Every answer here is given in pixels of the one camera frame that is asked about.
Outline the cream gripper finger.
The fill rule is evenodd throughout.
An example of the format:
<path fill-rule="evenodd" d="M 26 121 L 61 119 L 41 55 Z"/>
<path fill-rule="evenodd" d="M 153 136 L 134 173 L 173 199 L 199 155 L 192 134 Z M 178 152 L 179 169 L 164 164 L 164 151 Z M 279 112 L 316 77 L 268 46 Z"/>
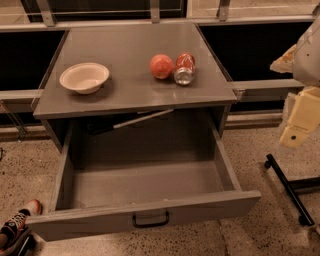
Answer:
<path fill-rule="evenodd" d="M 296 45 L 291 46 L 281 57 L 270 65 L 270 70 L 277 73 L 292 73 Z"/>
<path fill-rule="evenodd" d="M 290 95 L 289 110 L 279 143 L 298 148 L 320 125 L 320 88 L 307 87 L 297 95 Z"/>

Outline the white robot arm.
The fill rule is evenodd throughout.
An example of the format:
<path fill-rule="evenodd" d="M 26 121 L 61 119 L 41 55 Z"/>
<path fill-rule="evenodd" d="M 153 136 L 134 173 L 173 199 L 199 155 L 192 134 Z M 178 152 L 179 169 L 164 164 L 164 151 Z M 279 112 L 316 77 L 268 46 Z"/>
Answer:
<path fill-rule="evenodd" d="M 299 147 L 320 125 L 320 17 L 317 17 L 297 43 L 275 60 L 270 69 L 292 73 L 304 85 L 294 97 L 294 105 L 286 121 L 280 144 Z"/>

